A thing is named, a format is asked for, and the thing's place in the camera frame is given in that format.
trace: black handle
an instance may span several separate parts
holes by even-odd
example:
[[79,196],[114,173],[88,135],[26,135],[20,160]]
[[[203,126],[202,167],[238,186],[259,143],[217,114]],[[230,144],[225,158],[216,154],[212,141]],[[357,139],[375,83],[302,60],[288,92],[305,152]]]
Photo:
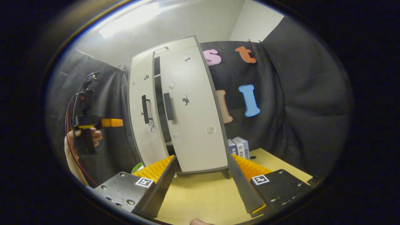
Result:
[[149,114],[147,111],[147,101],[150,101],[149,99],[146,99],[146,95],[142,96],[142,107],[143,107],[143,117],[144,117],[144,123],[148,124],[150,123],[150,120],[153,118],[149,118]]
[[165,104],[165,111],[167,113],[167,119],[171,121],[174,119],[174,114],[172,113],[172,103],[169,93],[164,94],[164,104]]
[[90,129],[81,129],[81,135],[75,138],[75,146],[80,158],[96,155],[94,148],[92,131]]

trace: foam letter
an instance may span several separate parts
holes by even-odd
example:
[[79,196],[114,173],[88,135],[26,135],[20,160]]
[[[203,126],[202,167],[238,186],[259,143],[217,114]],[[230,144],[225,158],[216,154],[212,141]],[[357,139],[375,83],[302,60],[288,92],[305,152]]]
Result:
[[222,61],[222,58],[217,55],[218,52],[215,49],[203,51],[204,57],[206,58],[207,65],[217,65]]
[[248,63],[256,63],[256,59],[252,58],[249,53],[251,53],[250,49],[246,49],[244,46],[240,46],[239,48],[235,49],[235,51],[240,53],[240,56],[245,62]]
[[224,124],[230,123],[233,120],[233,117],[229,115],[228,108],[226,107],[225,103],[225,91],[224,90],[217,90],[217,98],[220,104],[220,109],[222,113],[222,119]]
[[253,90],[254,86],[251,84],[239,87],[239,91],[243,94],[244,101],[246,102],[247,111],[244,115],[247,117],[253,117],[261,112],[261,110],[257,107]]

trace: cabinet door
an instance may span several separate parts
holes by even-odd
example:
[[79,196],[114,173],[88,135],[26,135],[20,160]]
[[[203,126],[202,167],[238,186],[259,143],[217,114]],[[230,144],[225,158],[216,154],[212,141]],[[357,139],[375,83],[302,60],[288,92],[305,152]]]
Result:
[[168,127],[182,172],[226,167],[218,102],[199,48],[161,55],[160,71]]
[[129,108],[136,145],[145,166],[168,157],[154,88],[154,53],[131,67]]

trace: book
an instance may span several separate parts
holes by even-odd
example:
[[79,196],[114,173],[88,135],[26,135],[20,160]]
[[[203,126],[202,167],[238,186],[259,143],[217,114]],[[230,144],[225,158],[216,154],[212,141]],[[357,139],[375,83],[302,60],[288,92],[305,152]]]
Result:
[[243,144],[243,147],[244,147],[244,158],[245,159],[250,159],[250,149],[249,149],[248,141],[244,140],[241,137],[235,137],[234,140],[240,141]]
[[233,143],[235,143],[235,145],[237,146],[237,150],[238,150],[238,156],[242,157],[242,158],[246,158],[245,153],[244,153],[244,145],[236,140],[236,139],[232,139]]
[[231,139],[228,139],[229,154],[238,155],[236,144]]

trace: green object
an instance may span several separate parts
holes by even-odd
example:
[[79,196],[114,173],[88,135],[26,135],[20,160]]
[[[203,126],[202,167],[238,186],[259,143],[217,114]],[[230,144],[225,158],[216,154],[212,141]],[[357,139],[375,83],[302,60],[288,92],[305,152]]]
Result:
[[139,169],[140,167],[142,167],[142,166],[143,166],[143,163],[142,163],[142,162],[138,163],[135,167],[133,167],[131,173],[134,173],[134,172],[138,171],[138,169]]

